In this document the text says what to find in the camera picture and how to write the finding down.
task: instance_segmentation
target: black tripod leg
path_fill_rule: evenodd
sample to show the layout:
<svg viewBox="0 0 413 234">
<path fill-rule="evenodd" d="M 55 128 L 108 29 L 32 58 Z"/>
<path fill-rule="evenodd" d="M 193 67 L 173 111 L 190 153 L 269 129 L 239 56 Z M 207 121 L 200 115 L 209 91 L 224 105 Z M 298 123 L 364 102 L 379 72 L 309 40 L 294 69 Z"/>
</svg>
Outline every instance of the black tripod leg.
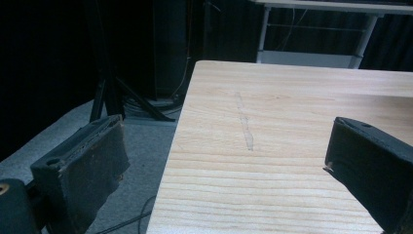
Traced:
<svg viewBox="0 0 413 234">
<path fill-rule="evenodd" d="M 157 108 L 151 105 L 151 103 L 149 103 L 145 98 L 143 98 L 141 95 L 133 91 L 123 80 L 119 78 L 116 78 L 116 80 L 120 88 L 126 94 L 131 96 L 137 103 L 139 103 L 142 109 L 148 112 L 152 116 L 152 118 L 156 120 L 162 120 L 162 121 L 170 121 L 170 122 L 175 121 L 174 119 L 170 119 L 167 116 L 165 116 L 161 111 L 159 111 Z"/>
<path fill-rule="evenodd" d="M 108 115 L 122 114 L 125 117 L 122 97 L 117 91 L 113 62 L 108 51 L 107 35 L 102 18 L 103 9 L 98 0 L 84 0 L 83 3 L 100 80 L 96 90 L 91 121 L 100 117 L 103 101 L 106 104 Z"/>
</svg>

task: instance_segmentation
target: floor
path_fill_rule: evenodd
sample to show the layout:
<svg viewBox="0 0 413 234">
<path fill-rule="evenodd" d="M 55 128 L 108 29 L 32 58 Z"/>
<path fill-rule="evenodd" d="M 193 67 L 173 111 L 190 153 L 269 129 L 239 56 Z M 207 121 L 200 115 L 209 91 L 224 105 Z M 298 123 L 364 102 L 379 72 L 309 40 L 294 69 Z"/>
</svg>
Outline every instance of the floor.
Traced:
<svg viewBox="0 0 413 234">
<path fill-rule="evenodd" d="M 32 180 L 29 166 L 87 125 L 92 104 L 90 101 L 71 110 L 1 162 L 0 177 L 19 178 L 25 183 Z M 131 166 L 87 233 L 109 233 L 102 231 L 152 210 L 153 196 L 161 182 L 179 114 L 180 111 L 169 115 L 176 119 L 174 123 L 132 117 L 125 120 L 125 142 Z M 110 233 L 145 233 L 148 221 L 149 216 L 141 221 L 139 230 L 138 222 L 134 222 Z"/>
</svg>

